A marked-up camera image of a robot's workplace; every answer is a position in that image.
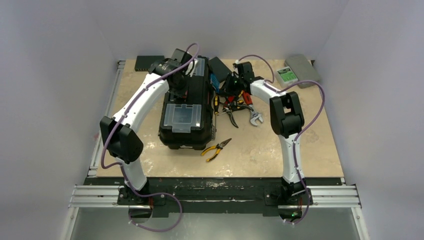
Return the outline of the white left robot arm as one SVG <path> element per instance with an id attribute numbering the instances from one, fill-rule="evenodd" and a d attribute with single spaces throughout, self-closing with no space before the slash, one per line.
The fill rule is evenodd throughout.
<path id="1" fill-rule="evenodd" d="M 124 184 L 130 189 L 129 197 L 138 205 L 148 201 L 149 191 L 140 161 L 144 145 L 137 132 L 160 97 L 169 90 L 186 87 L 185 77 L 193 75 L 197 62 L 195 57 L 186 62 L 167 58 L 153 64 L 124 107 L 112 117 L 104 116 L 100 121 L 103 142 L 100 165 L 103 169 L 120 167 Z"/>

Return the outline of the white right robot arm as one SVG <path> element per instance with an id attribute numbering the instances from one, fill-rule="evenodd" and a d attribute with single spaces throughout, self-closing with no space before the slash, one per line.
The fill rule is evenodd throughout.
<path id="1" fill-rule="evenodd" d="M 280 196 L 284 202 L 292 204 L 307 189 L 300 156 L 300 133 L 305 119 L 299 96 L 294 91 L 279 90 L 259 77 L 245 79 L 229 74 L 221 92 L 236 96 L 241 91 L 269 105 L 271 128 L 280 140 L 283 159 Z"/>

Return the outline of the black plastic toolbox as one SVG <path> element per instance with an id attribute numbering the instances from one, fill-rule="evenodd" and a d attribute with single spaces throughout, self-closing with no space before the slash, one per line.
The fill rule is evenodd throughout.
<path id="1" fill-rule="evenodd" d="M 167 92 L 164 96 L 158 136 L 172 150 L 202 151 L 215 139 L 212 101 L 215 89 L 210 80 L 209 59 L 199 56 L 188 81 L 186 97 Z"/>

